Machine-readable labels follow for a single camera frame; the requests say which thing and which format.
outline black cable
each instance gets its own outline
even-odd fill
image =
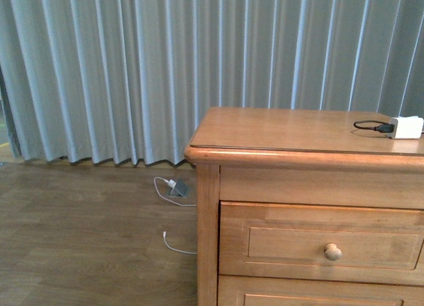
[[[371,127],[358,126],[358,124],[366,124],[366,123],[376,123],[381,125],[371,126]],[[355,123],[353,123],[353,126],[357,129],[375,130],[376,132],[393,132],[395,129],[395,125],[393,124],[389,124],[382,121],[371,121],[371,120],[356,121]]]

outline dresser leg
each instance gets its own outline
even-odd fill
[[[216,306],[218,289],[219,166],[198,164],[197,304]]]

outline charging cable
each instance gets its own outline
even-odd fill
[[[164,199],[166,201],[169,201],[170,203],[173,203],[174,205],[179,205],[180,207],[195,207],[196,206],[196,205],[184,205],[183,203],[178,203],[176,201],[172,201],[171,199],[165,198],[159,192],[159,189],[158,189],[158,186],[157,186],[157,183],[156,183],[156,180],[157,179],[163,180],[168,185],[168,187],[170,187],[172,189],[175,188],[175,186],[176,186],[177,183],[174,180],[172,180],[172,179],[171,180],[166,180],[166,179],[161,178],[161,177],[155,177],[155,178],[153,178],[154,188],[156,189],[156,192],[158,193],[159,197],[161,197],[162,199]]]
[[[380,125],[371,126],[371,127],[363,127],[358,125],[358,124],[369,124],[369,123],[376,123]],[[395,129],[395,125],[385,123],[385,122],[380,122],[380,121],[356,121],[355,123],[353,123],[353,126],[357,129],[375,130],[376,132],[393,132]]]
[[[166,231],[164,231],[164,242],[166,247],[168,247],[170,250],[173,250],[175,252],[179,252],[179,253],[184,253],[184,254],[192,254],[192,255],[196,255],[196,252],[187,252],[187,251],[182,251],[182,250],[177,250],[176,248],[172,248],[167,242],[166,242]]]

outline drawer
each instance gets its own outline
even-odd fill
[[[220,200],[424,209],[424,175],[221,167]]]
[[[219,276],[218,306],[422,306],[424,288]]]
[[[414,210],[221,202],[219,273],[423,285],[423,223]]]

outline dresser top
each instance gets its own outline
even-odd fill
[[[363,120],[388,122],[389,117],[356,111],[213,107],[190,147],[424,156],[424,138],[394,140],[353,127],[354,121]]]

